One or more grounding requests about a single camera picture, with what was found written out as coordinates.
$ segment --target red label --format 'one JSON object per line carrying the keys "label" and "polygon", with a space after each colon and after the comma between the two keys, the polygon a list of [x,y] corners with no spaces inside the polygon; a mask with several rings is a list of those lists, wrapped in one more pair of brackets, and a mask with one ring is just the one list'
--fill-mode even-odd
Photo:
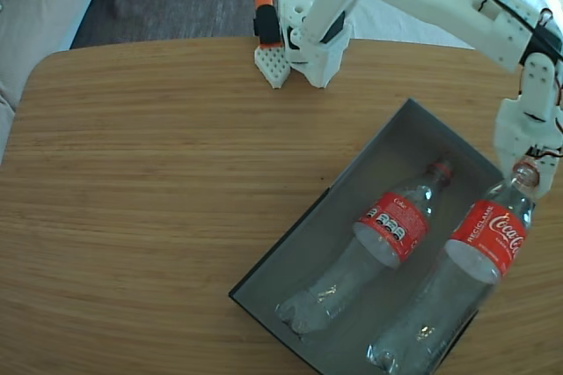
{"label": "red label", "polygon": [[428,232],[422,212],[407,199],[385,193],[358,222],[368,225],[386,239],[404,261]]}
{"label": "red label", "polygon": [[526,229],[512,212],[498,203],[478,201],[451,238],[475,247],[504,276],[526,236]]}

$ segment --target box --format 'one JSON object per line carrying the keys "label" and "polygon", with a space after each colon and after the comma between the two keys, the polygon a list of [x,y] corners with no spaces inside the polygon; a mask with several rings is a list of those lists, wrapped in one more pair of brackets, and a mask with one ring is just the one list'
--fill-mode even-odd
{"label": "box", "polygon": [[[321,335],[300,341],[275,307],[313,283],[353,236],[352,223],[397,181],[422,173],[445,151],[455,175],[427,238],[401,267],[379,276]],[[305,363],[324,375],[373,375],[366,348],[413,295],[465,213],[499,170],[413,100],[408,100],[337,180],[232,289],[230,297]]]}

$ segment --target plastic bottle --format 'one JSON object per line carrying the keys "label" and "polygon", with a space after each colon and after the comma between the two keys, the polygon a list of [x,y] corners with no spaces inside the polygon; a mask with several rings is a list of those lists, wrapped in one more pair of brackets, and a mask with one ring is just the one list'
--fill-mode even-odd
{"label": "plastic bottle", "polygon": [[311,286],[276,308],[297,335],[328,327],[362,287],[385,268],[397,268],[428,232],[451,164],[439,159],[422,175],[390,188],[353,224],[355,236],[338,260]]}
{"label": "plastic bottle", "polygon": [[508,271],[530,228],[539,172],[527,158],[472,205],[416,299],[368,347],[392,375],[428,375]]}

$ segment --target white fabric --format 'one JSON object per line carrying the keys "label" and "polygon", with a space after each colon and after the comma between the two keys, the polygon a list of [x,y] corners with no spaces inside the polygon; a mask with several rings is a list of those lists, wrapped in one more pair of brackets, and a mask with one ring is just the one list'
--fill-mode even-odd
{"label": "white fabric", "polygon": [[13,109],[33,68],[69,45],[91,0],[0,0],[0,93]]}
{"label": "white fabric", "polygon": [[424,23],[381,0],[360,0],[350,18],[354,22],[356,39],[471,48],[440,27]]}
{"label": "white fabric", "polygon": [[11,124],[14,121],[14,111],[3,98],[0,98],[0,163],[4,155],[4,149],[8,142]]}

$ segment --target robotic arm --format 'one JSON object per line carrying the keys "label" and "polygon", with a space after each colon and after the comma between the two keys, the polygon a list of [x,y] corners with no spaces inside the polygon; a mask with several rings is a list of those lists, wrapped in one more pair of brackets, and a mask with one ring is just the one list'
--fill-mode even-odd
{"label": "robotic arm", "polygon": [[[507,71],[514,72],[518,64],[523,66],[518,98],[501,102],[494,148],[504,174],[510,173],[521,156],[535,158],[541,172],[537,196],[547,193],[563,147],[563,114],[559,109],[563,63],[561,41],[537,24],[539,13],[519,0],[509,4],[493,0],[382,1],[442,27]],[[289,70],[294,69],[312,85],[326,87],[340,69],[353,31],[347,16],[357,2],[279,0],[282,46],[262,43],[254,54],[256,65],[270,84],[281,87]],[[279,66],[269,65],[272,58]]]}

